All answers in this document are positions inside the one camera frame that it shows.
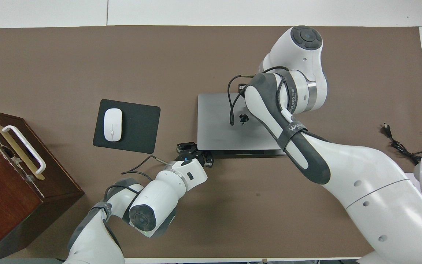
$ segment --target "power cord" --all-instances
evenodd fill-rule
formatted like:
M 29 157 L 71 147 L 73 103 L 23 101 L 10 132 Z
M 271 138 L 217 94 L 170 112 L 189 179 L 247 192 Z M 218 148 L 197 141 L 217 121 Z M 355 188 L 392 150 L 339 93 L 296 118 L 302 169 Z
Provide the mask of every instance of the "power cord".
M 390 125 L 387 125 L 386 123 L 384 123 L 383 127 L 381 128 L 381 132 L 392 141 L 390 145 L 393 148 L 397 149 L 398 152 L 408 157 L 411 160 L 411 162 L 413 162 L 414 165 L 417 165 L 421 161 L 422 155 L 420 156 L 418 154 L 422 154 L 422 151 L 411 153 L 407 150 L 407 148 L 403 144 L 394 140 L 392 137 L 392 131 L 390 130 Z
M 133 169 L 127 170 L 126 172 L 122 172 L 122 175 L 127 174 L 127 173 L 137 173 L 137 174 L 141 174 L 141 175 L 145 176 L 147 179 L 149 179 L 150 182 L 152 182 L 151 177 L 149 177 L 144 172 L 139 172 L 139 171 L 136 170 L 137 168 L 141 167 L 141 165 L 143 165 L 150 158 L 154 158 L 156 161 L 158 161 L 158 162 L 160 162 L 164 165 L 167 165 L 167 162 L 165 162 L 165 161 L 163 161 L 163 160 L 161 160 L 161 159 L 159 159 L 159 158 L 157 158 L 153 155 L 150 155 L 146 159 L 144 159 L 138 166 L 134 167 Z

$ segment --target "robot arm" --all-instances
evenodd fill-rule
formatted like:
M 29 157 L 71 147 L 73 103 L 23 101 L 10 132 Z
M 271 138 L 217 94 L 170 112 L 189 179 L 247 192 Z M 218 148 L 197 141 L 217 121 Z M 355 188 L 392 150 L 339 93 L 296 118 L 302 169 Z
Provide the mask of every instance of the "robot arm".
M 308 40 L 319 43 L 311 45 Z M 382 263 L 380 259 L 386 264 L 422 263 L 422 196 L 400 167 L 380 151 L 324 141 L 292 116 L 325 101 L 321 49 L 321 37 L 313 29 L 300 26 L 284 33 L 260 65 L 262 73 L 245 88 L 247 108 L 303 175 L 329 190 L 345 207 L 376 251 L 360 263 Z M 272 70 L 275 66 L 289 71 Z M 303 70 L 294 74 L 291 69 Z
M 147 237 L 162 235 L 175 217 L 178 200 L 208 179 L 197 159 L 172 161 L 142 187 L 122 179 L 106 192 L 76 228 L 69 241 L 66 264 L 124 264 L 119 243 L 107 226 L 110 217 L 121 218 Z

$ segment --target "brown table mat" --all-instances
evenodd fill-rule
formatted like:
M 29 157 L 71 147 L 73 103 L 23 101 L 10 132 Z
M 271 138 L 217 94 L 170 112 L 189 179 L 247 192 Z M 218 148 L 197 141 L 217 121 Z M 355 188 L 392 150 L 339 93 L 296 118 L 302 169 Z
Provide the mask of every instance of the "brown table mat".
M 107 26 L 0 29 L 0 112 L 25 118 L 86 192 L 14 257 L 66 257 L 67 241 L 107 186 L 147 154 L 94 147 L 101 99 L 161 108 L 155 155 L 196 140 L 197 99 L 256 72 L 289 27 Z M 317 27 L 329 94 L 297 115 L 332 142 L 412 164 L 378 132 L 388 122 L 422 150 L 418 28 Z M 154 176 L 160 164 L 141 169 Z M 181 199 L 166 235 L 148 239 L 110 225 L 125 257 L 361 257 L 372 251 L 339 202 L 286 157 L 216 160 L 208 181 Z

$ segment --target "wooden box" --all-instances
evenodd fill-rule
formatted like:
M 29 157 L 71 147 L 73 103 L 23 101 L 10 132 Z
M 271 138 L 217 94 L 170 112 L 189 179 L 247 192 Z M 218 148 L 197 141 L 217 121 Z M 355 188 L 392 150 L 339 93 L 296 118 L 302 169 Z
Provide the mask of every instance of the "wooden box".
M 0 113 L 0 259 L 25 248 L 83 195 L 22 118 Z

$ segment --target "mouse pad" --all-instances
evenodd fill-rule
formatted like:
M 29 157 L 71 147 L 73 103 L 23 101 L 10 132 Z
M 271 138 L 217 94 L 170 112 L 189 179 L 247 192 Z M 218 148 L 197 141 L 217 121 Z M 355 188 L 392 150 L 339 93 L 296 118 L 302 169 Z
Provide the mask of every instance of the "mouse pad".
M 104 137 L 104 114 L 110 108 L 122 111 L 122 137 L 117 142 L 110 142 Z M 102 99 L 92 144 L 152 154 L 156 146 L 159 115 L 160 108 L 157 106 Z

